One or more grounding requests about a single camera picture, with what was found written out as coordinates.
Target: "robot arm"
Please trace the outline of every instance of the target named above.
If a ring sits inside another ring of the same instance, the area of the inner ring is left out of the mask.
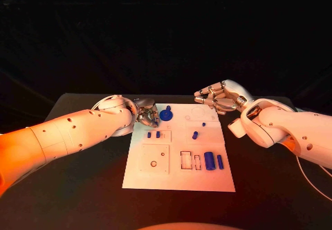
[[[237,138],[246,134],[265,148],[281,143],[298,157],[332,169],[330,116],[297,113],[269,99],[253,100],[232,80],[203,88],[194,96],[194,101],[214,108],[217,114],[235,109],[240,112],[240,117],[227,124]]]
[[[53,159],[86,149],[108,137],[131,133],[135,121],[157,127],[154,100],[134,102],[119,95],[109,96],[93,106],[97,110],[77,111],[1,135],[0,195]]]

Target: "blue object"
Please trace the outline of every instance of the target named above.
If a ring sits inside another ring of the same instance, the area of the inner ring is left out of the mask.
[[[168,105],[165,106],[165,109],[160,112],[158,118],[162,121],[168,121],[173,118],[173,113],[170,111],[170,106]]]
[[[204,167],[206,170],[214,170],[214,159],[213,159],[213,153],[211,152],[204,152],[203,153],[203,158],[204,158]]]
[[[193,139],[193,140],[196,140],[197,135],[198,135],[198,133],[197,133],[197,131],[194,131],[194,132],[193,132],[193,135],[191,135],[191,139]]]
[[[223,169],[223,164],[222,164],[220,155],[216,155],[216,159],[217,159],[219,169]]]

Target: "table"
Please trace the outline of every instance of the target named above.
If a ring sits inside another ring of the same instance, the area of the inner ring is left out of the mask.
[[[50,120],[87,109],[106,95],[70,94],[58,98]],[[157,103],[193,102],[193,96],[123,95]],[[291,106],[287,98],[274,98]],[[332,202],[315,192],[281,145],[256,146],[236,138],[226,124],[239,116],[219,116],[235,193],[122,189],[131,134],[51,161],[0,198],[1,229],[136,229],[168,222],[201,222],[242,229],[326,229]],[[320,168],[301,160],[318,188],[330,188]]]

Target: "blue disc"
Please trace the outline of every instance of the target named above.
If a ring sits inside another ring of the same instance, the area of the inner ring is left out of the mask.
[[[173,117],[173,113],[170,111],[170,106],[167,105],[165,109],[158,114],[158,118],[162,121],[168,121],[171,119],[171,117]]]

